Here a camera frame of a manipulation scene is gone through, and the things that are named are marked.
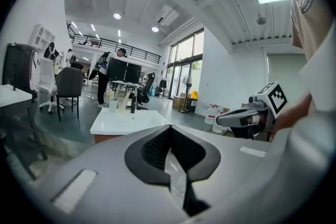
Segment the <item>black office chair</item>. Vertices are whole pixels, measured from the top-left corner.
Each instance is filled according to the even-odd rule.
[[[143,89],[140,89],[138,91],[138,104],[142,104],[142,103],[148,103],[149,102],[149,92],[151,90],[152,84],[154,82],[155,79],[155,74],[151,73],[148,75],[149,78],[147,79],[146,85],[145,87],[143,87]],[[142,108],[140,106],[138,106],[139,110],[148,110],[146,108]]]

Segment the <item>beige t-shirt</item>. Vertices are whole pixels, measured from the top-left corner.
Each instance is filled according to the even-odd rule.
[[[291,16],[292,44],[309,61],[328,34],[333,13],[327,0],[292,0]]]

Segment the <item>chair backrest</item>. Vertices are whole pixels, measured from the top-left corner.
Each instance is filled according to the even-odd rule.
[[[40,83],[41,90],[49,90],[55,84],[53,61],[47,58],[40,58]]]
[[[152,84],[155,79],[155,74],[151,73],[148,75],[148,79],[145,87],[143,87],[141,102],[147,103],[149,101],[149,92],[151,90]]]
[[[82,93],[83,72],[66,67],[56,77],[57,95],[59,97],[78,97]]]

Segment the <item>white cup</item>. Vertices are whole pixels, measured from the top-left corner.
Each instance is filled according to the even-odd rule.
[[[110,100],[109,101],[109,110],[111,113],[115,113],[117,109],[118,101],[117,100]]]

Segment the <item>cardboard box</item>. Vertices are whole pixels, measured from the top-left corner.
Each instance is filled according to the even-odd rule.
[[[173,108],[174,109],[182,109],[183,106],[184,106],[184,101],[185,101],[185,98],[179,97],[179,96],[174,96]]]

